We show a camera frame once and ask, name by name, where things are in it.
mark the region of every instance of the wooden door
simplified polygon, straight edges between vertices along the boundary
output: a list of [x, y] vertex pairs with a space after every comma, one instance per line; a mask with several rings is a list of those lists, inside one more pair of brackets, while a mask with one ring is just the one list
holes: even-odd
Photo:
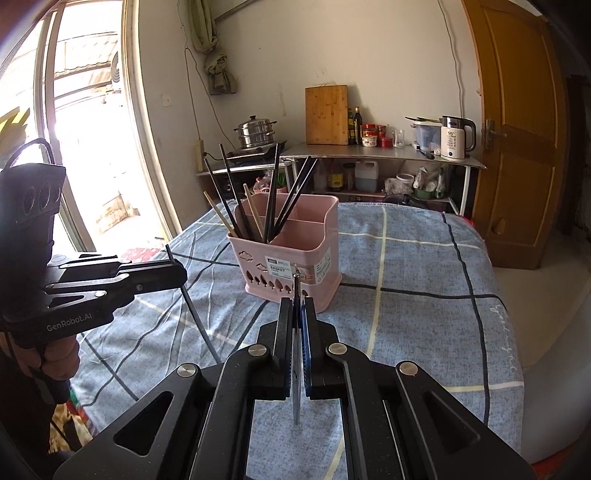
[[487, 168], [472, 220], [494, 266], [538, 268], [563, 181], [563, 75], [543, 18], [509, 0], [462, 1], [478, 58]]

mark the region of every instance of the white kettle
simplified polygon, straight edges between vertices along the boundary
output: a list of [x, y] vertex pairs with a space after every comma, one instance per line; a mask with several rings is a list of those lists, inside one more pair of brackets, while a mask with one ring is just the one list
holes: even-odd
[[[476, 148], [476, 124], [467, 118], [443, 115], [441, 118], [441, 156], [450, 160], [463, 160]], [[472, 130], [472, 142], [466, 146], [466, 127]]]

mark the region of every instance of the silver bolt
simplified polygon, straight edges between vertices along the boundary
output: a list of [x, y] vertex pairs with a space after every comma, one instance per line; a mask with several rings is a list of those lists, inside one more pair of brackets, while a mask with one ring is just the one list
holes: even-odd
[[177, 368], [177, 375], [179, 377], [188, 378], [197, 373], [197, 367], [193, 364], [182, 364]]
[[248, 353], [252, 356], [263, 356], [267, 352], [267, 347], [265, 345], [261, 345], [260, 343], [255, 343], [248, 347]]
[[333, 355], [343, 355], [347, 352], [347, 346], [344, 343], [332, 343], [329, 352]]
[[412, 362], [404, 362], [400, 365], [400, 373], [414, 377], [418, 373], [418, 367]]

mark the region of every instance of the pink plastic basket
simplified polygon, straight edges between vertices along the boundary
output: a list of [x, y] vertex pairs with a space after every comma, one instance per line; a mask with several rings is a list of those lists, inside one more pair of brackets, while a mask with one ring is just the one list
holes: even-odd
[[[252, 200], [264, 224], [268, 194]], [[277, 193], [276, 215], [287, 199]], [[260, 238], [248, 202], [242, 201], [246, 217]], [[229, 237], [246, 281], [246, 291], [279, 303], [291, 296], [293, 274], [301, 274], [302, 295], [314, 298], [317, 312], [328, 307], [341, 281], [339, 272], [339, 200], [327, 195], [301, 195], [280, 234], [270, 244]], [[244, 231], [238, 207], [234, 217]]]

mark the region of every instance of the cutting board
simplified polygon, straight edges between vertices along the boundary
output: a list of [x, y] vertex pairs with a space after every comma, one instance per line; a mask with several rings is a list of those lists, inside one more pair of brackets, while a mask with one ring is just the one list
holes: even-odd
[[306, 143], [348, 145], [347, 86], [306, 89]]

